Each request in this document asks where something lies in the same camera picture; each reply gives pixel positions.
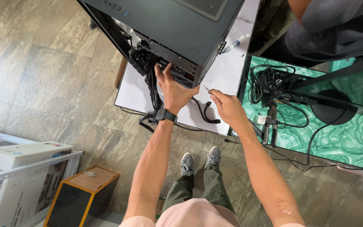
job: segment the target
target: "olive green pants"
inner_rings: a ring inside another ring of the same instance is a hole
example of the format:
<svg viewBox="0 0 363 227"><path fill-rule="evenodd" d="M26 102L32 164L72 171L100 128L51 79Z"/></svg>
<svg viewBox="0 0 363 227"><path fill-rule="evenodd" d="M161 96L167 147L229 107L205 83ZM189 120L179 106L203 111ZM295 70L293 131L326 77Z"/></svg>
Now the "olive green pants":
<svg viewBox="0 0 363 227"><path fill-rule="evenodd" d="M179 177L167 194L162 213L169 207L183 203L193 198L194 175ZM226 193L222 173L215 163L208 164L204 170L204 194L203 198L210 203L226 207L235 213Z"/></svg>
<svg viewBox="0 0 363 227"><path fill-rule="evenodd" d="M295 19L288 0L264 0L264 5L257 14L252 40L259 36L270 40Z"/></svg>

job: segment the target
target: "monitor base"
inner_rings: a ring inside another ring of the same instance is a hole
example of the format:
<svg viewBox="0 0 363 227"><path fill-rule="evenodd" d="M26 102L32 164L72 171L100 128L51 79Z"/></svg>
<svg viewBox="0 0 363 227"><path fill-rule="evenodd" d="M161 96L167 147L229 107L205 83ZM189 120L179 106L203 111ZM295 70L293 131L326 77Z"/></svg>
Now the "monitor base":
<svg viewBox="0 0 363 227"><path fill-rule="evenodd" d="M334 89L322 90L321 92L318 93L318 95L323 95L326 97L334 97L335 99L338 100L351 102L350 98L346 94ZM342 113L348 110L348 112L344 114L344 116L342 116L340 120L338 120L332 125L340 125L347 123L355 116L358 110L358 108L355 106L350 106L345 110L336 107L326 106L323 104L314 104L311 105L310 107L312 108L312 111L315 114L315 116L320 121L326 124L335 121Z"/></svg>

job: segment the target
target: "pink t-shirt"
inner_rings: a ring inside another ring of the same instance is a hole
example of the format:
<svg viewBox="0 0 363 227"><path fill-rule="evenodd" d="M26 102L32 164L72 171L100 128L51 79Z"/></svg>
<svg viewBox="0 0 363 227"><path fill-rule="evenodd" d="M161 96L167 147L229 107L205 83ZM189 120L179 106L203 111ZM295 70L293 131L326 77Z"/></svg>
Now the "pink t-shirt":
<svg viewBox="0 0 363 227"><path fill-rule="evenodd" d="M145 216L134 216L120 227L154 227ZM240 227L236 216L228 208L214 205L206 199L190 199L169 207L158 219L156 227ZM301 224L284 224L281 227L304 227Z"/></svg>

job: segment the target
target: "gray sneaker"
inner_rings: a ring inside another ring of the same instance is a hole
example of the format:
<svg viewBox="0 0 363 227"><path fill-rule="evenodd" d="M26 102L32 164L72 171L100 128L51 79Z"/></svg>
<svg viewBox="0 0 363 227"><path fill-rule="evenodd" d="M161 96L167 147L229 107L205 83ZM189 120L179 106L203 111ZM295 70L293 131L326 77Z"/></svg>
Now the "gray sneaker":
<svg viewBox="0 0 363 227"><path fill-rule="evenodd" d="M181 175L182 176L190 176L194 174L194 170L193 170L193 156L189 153L186 152L183 157L181 158L182 161L180 163L180 170L181 170Z"/></svg>
<svg viewBox="0 0 363 227"><path fill-rule="evenodd" d="M221 149L219 149L219 147L211 147L211 150L209 150L209 155L205 155L207 156L207 163L205 164L205 169L209 163L215 163L219 166L219 163L221 162Z"/></svg>

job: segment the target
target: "shoelace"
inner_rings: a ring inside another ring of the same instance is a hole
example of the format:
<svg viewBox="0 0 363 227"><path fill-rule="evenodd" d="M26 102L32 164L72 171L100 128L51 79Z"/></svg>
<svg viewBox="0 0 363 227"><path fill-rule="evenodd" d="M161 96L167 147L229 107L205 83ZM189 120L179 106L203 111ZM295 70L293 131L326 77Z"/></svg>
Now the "shoelace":
<svg viewBox="0 0 363 227"><path fill-rule="evenodd" d="M191 163L189 158L187 159L187 162L183 160L181 164L184 173L193 173L193 169L190 167Z"/></svg>
<svg viewBox="0 0 363 227"><path fill-rule="evenodd" d="M211 154L211 156L209 156L207 154L205 154L205 155L208 158L207 165L208 165L208 163L217 163L218 164L219 161L221 160L221 157L219 155L213 155L213 154Z"/></svg>

